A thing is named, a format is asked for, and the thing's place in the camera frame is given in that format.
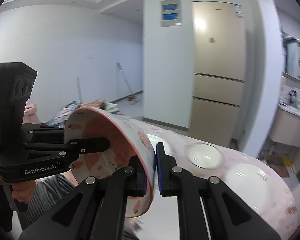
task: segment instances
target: metal screw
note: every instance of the metal screw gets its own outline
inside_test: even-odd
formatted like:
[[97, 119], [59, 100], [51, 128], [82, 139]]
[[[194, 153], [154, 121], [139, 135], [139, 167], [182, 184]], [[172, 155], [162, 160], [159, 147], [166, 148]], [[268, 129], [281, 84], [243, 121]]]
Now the metal screw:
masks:
[[174, 166], [174, 167], [172, 167], [172, 171], [175, 172], [175, 173], [179, 173], [179, 172], [182, 171], [182, 168], [179, 167], [179, 166]]
[[130, 172], [133, 172], [133, 167], [131, 167], [131, 166], [126, 166], [126, 167], [123, 168], [123, 170], [124, 170], [124, 172], [126, 172], [126, 173], [130, 173]]
[[96, 182], [96, 179], [94, 177], [87, 177], [86, 178], [86, 183], [89, 184], [89, 185], [93, 184], [95, 182]]
[[211, 177], [209, 180], [212, 184], [218, 184], [220, 182], [220, 179], [215, 176]]

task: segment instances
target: refrigerator door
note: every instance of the refrigerator door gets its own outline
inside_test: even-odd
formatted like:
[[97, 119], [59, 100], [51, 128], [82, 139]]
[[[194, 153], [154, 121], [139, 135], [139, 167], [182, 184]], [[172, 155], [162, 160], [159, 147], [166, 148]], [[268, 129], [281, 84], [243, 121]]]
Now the refrigerator door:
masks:
[[193, 2], [195, 71], [236, 80], [245, 79], [244, 19], [239, 5]]
[[216, 77], [194, 76], [193, 95], [198, 98], [240, 105], [244, 83]]
[[239, 111], [237, 106], [194, 98], [189, 136], [228, 147]]

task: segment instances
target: person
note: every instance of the person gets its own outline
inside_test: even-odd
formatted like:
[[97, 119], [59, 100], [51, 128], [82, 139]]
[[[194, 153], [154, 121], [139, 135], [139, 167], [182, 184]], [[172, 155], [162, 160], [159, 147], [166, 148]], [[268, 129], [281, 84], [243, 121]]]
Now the person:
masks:
[[[6, 233], [12, 229], [12, 210], [1, 185], [0, 177], [0, 240], [11, 240]], [[11, 195], [19, 202], [30, 201], [35, 191], [35, 185], [34, 180], [12, 184]]]
[[[9, 206], [0, 177], [0, 240], [11, 240], [6, 234], [12, 228], [12, 210]], [[71, 179], [62, 174], [57, 174], [37, 181], [25, 181], [12, 184], [12, 197], [19, 202], [27, 202], [26, 212], [18, 213], [22, 230], [35, 222], [76, 185]], [[123, 240], [138, 240], [130, 233], [123, 231]]]

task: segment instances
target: ceramic bowl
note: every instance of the ceramic bowl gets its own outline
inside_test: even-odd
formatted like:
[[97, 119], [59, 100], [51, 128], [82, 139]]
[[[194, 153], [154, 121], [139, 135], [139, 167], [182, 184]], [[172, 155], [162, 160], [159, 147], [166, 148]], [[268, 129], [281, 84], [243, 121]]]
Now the ceramic bowl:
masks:
[[69, 117], [65, 128], [65, 143], [71, 139], [105, 137], [110, 147], [105, 152], [81, 154], [71, 163], [71, 171], [78, 181], [89, 176], [109, 177], [127, 166], [131, 156], [137, 155], [147, 175], [146, 195], [128, 197], [126, 217], [138, 217], [148, 209], [154, 196], [154, 149], [146, 134], [135, 124], [119, 115], [94, 107], [80, 107]]

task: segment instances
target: white bowl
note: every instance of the white bowl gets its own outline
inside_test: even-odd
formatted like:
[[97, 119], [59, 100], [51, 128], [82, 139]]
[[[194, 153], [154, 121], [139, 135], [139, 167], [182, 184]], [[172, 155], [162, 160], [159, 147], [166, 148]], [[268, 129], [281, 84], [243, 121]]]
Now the white bowl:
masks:
[[223, 165], [225, 159], [221, 151], [207, 143], [193, 143], [186, 148], [186, 158], [202, 169], [214, 170]]

